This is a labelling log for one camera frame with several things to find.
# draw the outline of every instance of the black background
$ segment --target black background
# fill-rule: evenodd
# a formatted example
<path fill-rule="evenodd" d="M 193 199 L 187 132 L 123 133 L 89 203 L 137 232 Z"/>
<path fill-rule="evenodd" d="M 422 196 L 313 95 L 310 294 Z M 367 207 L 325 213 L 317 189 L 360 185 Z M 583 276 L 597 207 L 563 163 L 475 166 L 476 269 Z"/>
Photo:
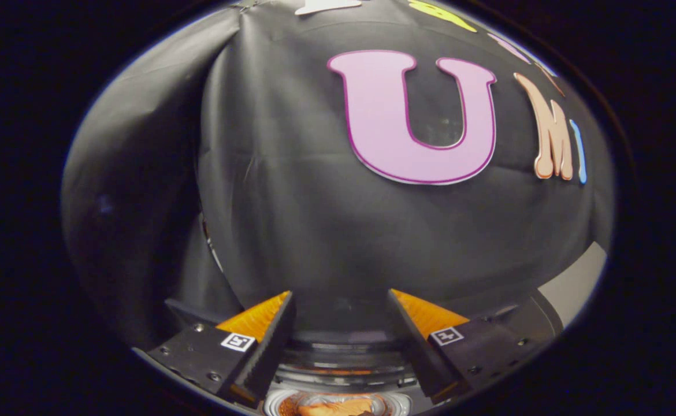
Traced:
<path fill-rule="evenodd" d="M 676 6 L 485 3 L 604 93 L 632 142 L 641 215 L 583 324 L 459 411 L 676 414 Z M 191 413 L 93 313 L 66 260 L 58 195 L 100 87 L 206 6 L 0 3 L 0 414 Z"/>

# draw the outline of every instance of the colorful letter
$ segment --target colorful letter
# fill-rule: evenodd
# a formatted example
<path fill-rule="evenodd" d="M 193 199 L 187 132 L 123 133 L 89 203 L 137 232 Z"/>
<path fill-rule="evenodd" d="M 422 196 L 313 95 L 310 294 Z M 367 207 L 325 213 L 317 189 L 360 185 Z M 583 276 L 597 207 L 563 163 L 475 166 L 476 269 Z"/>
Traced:
<path fill-rule="evenodd" d="M 476 33 L 476 29 L 469 26 L 464 19 L 437 6 L 428 5 L 428 3 L 419 2 L 418 0 L 410 0 L 410 7 L 425 14 L 442 18 L 445 21 L 450 21 L 451 23 L 456 24 L 456 26 L 463 27 L 467 31 Z"/>
<path fill-rule="evenodd" d="M 496 35 L 493 35 L 493 34 L 488 34 L 488 35 L 492 39 L 496 40 L 497 43 L 499 43 L 500 46 L 504 47 L 505 49 L 508 50 L 508 52 L 512 53 L 512 55 L 517 56 L 523 62 L 530 65 L 530 61 L 528 60 L 528 58 L 526 58 L 525 55 L 523 55 L 519 50 L 515 49 L 515 47 L 513 45 L 507 43 L 506 40 L 502 40 L 502 39 L 498 38 Z"/>
<path fill-rule="evenodd" d="M 323 10 L 356 8 L 360 5 L 359 0 L 304 0 L 304 7 L 298 8 L 294 14 L 303 16 Z"/>
<path fill-rule="evenodd" d="M 533 113 L 536 114 L 538 126 L 538 157 L 534 162 L 536 176 L 548 179 L 552 174 L 556 174 L 566 181 L 570 180 L 574 168 L 571 165 L 571 144 L 564 111 L 553 100 L 549 110 L 541 91 L 533 82 L 519 73 L 513 76 L 528 93 Z"/>
<path fill-rule="evenodd" d="M 348 135 L 367 168 L 409 184 L 454 184 L 482 171 L 495 149 L 495 112 L 488 69 L 459 59 L 436 65 L 456 79 L 464 132 L 456 144 L 431 146 L 410 129 L 404 73 L 415 58 L 392 50 L 359 50 L 333 56 L 328 68 L 343 76 Z"/>
<path fill-rule="evenodd" d="M 587 182 L 587 168 L 584 163 L 584 147 L 582 146 L 582 136 L 579 132 L 579 127 L 570 119 L 571 129 L 574 130 L 574 137 L 577 140 L 577 152 L 579 153 L 579 181 L 582 184 Z"/>

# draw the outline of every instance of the pink letter u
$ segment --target pink letter u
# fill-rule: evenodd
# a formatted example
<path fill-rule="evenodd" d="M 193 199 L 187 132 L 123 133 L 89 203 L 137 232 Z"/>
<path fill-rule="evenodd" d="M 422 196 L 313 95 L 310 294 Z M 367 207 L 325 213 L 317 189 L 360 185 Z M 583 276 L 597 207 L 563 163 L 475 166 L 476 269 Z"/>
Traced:
<path fill-rule="evenodd" d="M 416 139 L 410 129 L 404 73 L 415 58 L 393 50 L 359 50 L 333 56 L 328 68 L 343 76 L 348 136 L 367 168 L 409 184 L 455 184 L 480 173 L 495 150 L 495 111 L 489 85 L 495 74 L 459 59 L 438 68 L 456 79 L 464 132 L 446 147 Z"/>

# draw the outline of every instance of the letter m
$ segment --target letter m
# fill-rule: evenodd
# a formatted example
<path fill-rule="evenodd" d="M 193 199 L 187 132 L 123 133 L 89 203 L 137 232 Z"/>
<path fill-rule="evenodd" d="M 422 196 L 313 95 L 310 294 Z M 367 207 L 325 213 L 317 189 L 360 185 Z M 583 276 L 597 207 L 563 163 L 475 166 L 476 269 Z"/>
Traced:
<path fill-rule="evenodd" d="M 551 109 L 544 96 L 533 82 L 519 73 L 514 74 L 523 89 L 528 93 L 538 126 L 538 157 L 533 163 L 536 176 L 548 179 L 553 174 L 565 181 L 571 179 L 574 168 L 571 165 L 571 143 L 564 111 L 551 100 Z"/>

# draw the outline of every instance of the pink letter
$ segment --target pink letter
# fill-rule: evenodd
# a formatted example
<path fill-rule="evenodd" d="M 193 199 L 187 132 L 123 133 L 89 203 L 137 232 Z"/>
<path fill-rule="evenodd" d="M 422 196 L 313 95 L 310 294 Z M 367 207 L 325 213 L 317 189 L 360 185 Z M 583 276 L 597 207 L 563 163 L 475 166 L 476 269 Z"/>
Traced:
<path fill-rule="evenodd" d="M 391 50 L 359 50 L 333 56 L 328 68 L 343 76 L 348 136 L 367 168 L 409 184 L 455 184 L 480 173 L 495 150 L 495 111 L 488 69 L 459 59 L 436 65 L 456 79 L 464 132 L 446 147 L 415 139 L 410 129 L 404 73 L 415 58 Z"/>

